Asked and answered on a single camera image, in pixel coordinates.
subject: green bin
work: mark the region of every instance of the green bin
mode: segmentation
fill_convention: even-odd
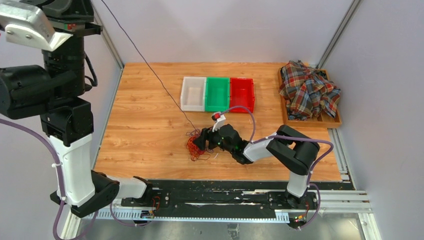
[[[230,78],[208,77],[205,91],[206,112],[223,112],[230,107]]]

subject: zip tie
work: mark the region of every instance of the zip tie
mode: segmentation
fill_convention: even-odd
[[[59,163],[59,164],[57,164],[57,163],[53,163],[53,164],[51,165],[51,167],[52,167],[52,168],[57,168],[57,167],[62,166],[62,165],[63,165],[62,163]]]

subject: metal floor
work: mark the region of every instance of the metal floor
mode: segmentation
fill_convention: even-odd
[[[78,235],[90,222],[82,219]],[[144,227],[96,220],[84,240],[364,240],[356,213],[318,215],[302,231],[278,223],[151,222]]]

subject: red rope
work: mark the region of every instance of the red rope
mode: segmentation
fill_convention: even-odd
[[[191,136],[191,137],[188,139],[188,142],[187,142],[187,145],[186,145],[186,148],[187,148],[187,149],[188,149],[188,151],[190,152],[190,159],[191,159],[193,162],[195,162],[196,160],[198,160],[198,159],[199,159],[199,157],[205,153],[205,151],[204,151],[204,150],[200,150],[200,149],[199,149],[199,147],[198,147],[198,146],[196,146],[196,145],[193,143],[193,140],[195,140],[198,136],[199,136],[199,134],[195,134],[195,135]]]

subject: plaid shirt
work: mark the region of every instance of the plaid shirt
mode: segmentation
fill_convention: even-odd
[[[325,72],[290,61],[280,69],[279,93],[286,99],[288,118],[306,120],[318,117],[322,110],[336,117],[340,88],[327,79]]]

